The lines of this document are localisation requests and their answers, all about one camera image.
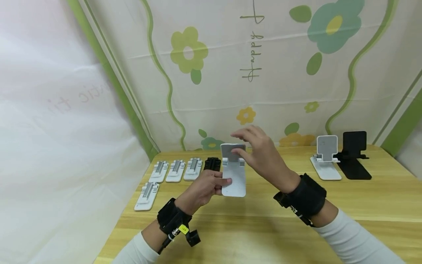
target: green flower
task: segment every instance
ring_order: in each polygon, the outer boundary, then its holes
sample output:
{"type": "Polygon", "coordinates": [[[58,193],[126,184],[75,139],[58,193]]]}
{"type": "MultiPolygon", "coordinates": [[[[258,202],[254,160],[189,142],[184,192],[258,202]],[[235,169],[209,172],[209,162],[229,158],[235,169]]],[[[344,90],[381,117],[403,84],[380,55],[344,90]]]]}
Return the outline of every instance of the green flower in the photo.
{"type": "Polygon", "coordinates": [[[198,41],[198,31],[194,27],[187,27],[183,33],[177,31],[171,36],[170,53],[171,60],[179,65],[182,73],[190,73],[192,70],[200,71],[204,67],[204,58],[208,56],[208,48],[198,41]],[[193,57],[187,59],[184,54],[185,48],[193,51],[193,57]]]}
{"type": "Polygon", "coordinates": [[[305,111],[307,113],[315,112],[318,107],[319,107],[318,102],[310,102],[305,106],[305,111]]]}
{"type": "Polygon", "coordinates": [[[321,6],[312,17],[308,38],[322,53],[338,51],[359,31],[364,4],[365,0],[338,0],[321,6]]]}
{"type": "Polygon", "coordinates": [[[220,145],[223,143],[224,143],[223,141],[217,140],[212,137],[208,137],[204,139],[203,141],[201,141],[201,144],[204,150],[219,150],[220,145]]]}

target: finger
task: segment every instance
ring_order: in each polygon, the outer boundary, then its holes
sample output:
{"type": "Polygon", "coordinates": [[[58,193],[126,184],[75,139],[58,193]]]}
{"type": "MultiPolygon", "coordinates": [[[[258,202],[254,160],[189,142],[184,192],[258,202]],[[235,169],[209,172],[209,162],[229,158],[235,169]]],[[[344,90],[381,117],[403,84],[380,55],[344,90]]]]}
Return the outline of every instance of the finger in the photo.
{"type": "Polygon", "coordinates": [[[256,142],[257,140],[257,136],[252,134],[250,131],[248,131],[247,129],[243,128],[243,129],[239,129],[233,133],[230,134],[232,137],[238,138],[238,139],[242,139],[242,140],[246,140],[247,142],[251,143],[251,145],[253,146],[253,144],[256,142]]]}
{"type": "Polygon", "coordinates": [[[261,131],[254,125],[250,125],[246,127],[246,130],[251,132],[252,134],[256,135],[257,137],[261,137],[261,131]]]}
{"type": "Polygon", "coordinates": [[[253,163],[252,155],[243,149],[232,149],[232,153],[240,155],[249,165],[253,163]]]}
{"type": "Polygon", "coordinates": [[[261,133],[261,135],[266,136],[267,134],[259,126],[255,126],[261,133]]]}
{"type": "Polygon", "coordinates": [[[213,171],[213,170],[210,170],[210,169],[203,170],[201,172],[201,174],[204,174],[204,175],[206,175],[208,177],[211,177],[211,176],[213,176],[213,177],[220,177],[220,178],[223,177],[223,173],[221,171],[213,171]]]}
{"type": "Polygon", "coordinates": [[[214,177],[221,178],[223,177],[223,173],[221,171],[212,171],[214,173],[214,177]]]}
{"type": "Polygon", "coordinates": [[[214,178],[214,184],[215,185],[227,186],[231,183],[232,183],[231,178],[227,178],[227,179],[222,179],[222,178],[217,178],[217,177],[214,178]]]}

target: floral backdrop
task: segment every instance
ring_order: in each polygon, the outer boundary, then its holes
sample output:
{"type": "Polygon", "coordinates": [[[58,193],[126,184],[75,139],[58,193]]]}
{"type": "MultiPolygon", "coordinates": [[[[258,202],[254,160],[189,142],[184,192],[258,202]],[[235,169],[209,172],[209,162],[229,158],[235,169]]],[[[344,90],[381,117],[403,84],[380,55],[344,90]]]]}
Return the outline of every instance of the floral backdrop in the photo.
{"type": "Polygon", "coordinates": [[[281,147],[356,130],[380,145],[422,66],[417,45],[404,46],[416,0],[87,3],[161,151],[218,150],[250,124],[281,147]]]}

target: white phone stand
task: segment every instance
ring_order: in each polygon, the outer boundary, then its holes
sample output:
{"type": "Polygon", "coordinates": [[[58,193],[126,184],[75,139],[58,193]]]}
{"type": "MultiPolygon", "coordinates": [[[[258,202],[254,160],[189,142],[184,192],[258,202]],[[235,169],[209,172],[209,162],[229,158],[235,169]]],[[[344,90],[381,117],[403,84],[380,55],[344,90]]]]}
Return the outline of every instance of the white phone stand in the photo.
{"type": "Polygon", "coordinates": [[[135,211],[148,211],[152,208],[160,185],[156,182],[147,182],[142,187],[141,195],[135,204],[135,211]]]}
{"type": "Polygon", "coordinates": [[[336,135],[318,136],[316,140],[316,155],[311,157],[312,165],[320,179],[324,181],[341,180],[341,175],[333,163],[340,162],[334,157],[338,152],[338,137],[336,135]]]}
{"type": "Polygon", "coordinates": [[[235,148],[246,149],[244,144],[221,144],[223,179],[232,179],[232,183],[221,188],[224,196],[244,197],[246,195],[245,160],[232,153],[235,148]]]}
{"type": "Polygon", "coordinates": [[[183,160],[176,160],[170,165],[170,171],[167,174],[166,182],[180,182],[182,179],[185,163],[183,160]]]}
{"type": "Polygon", "coordinates": [[[149,177],[148,182],[164,182],[165,175],[168,169],[168,162],[167,161],[158,161],[157,164],[154,165],[154,169],[149,177]]]}
{"type": "Polygon", "coordinates": [[[191,158],[187,162],[187,168],[183,175],[183,179],[186,181],[194,181],[198,178],[202,168],[202,160],[200,158],[191,158]]]}

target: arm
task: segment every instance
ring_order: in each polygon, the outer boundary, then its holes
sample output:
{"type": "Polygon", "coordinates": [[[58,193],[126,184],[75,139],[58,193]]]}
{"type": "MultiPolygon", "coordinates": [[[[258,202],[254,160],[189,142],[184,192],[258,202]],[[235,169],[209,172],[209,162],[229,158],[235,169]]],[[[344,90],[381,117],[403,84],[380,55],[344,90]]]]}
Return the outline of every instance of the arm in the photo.
{"type": "MultiPolygon", "coordinates": [[[[252,153],[241,149],[233,152],[283,193],[290,193],[299,185],[300,177],[284,163],[273,141],[256,126],[249,126],[231,134],[247,141],[252,153]]],[[[396,264],[404,263],[382,242],[371,235],[360,224],[343,211],[325,200],[321,211],[311,217],[314,230],[331,246],[337,256],[346,264],[396,264]]]]}
{"type": "MultiPolygon", "coordinates": [[[[231,179],[222,179],[222,175],[219,171],[202,171],[174,204],[184,213],[193,215],[201,206],[207,204],[213,195],[221,195],[221,186],[231,183],[231,179]]],[[[154,220],[119,252],[113,263],[154,263],[166,238],[167,235],[161,231],[158,221],[154,220]]]]}

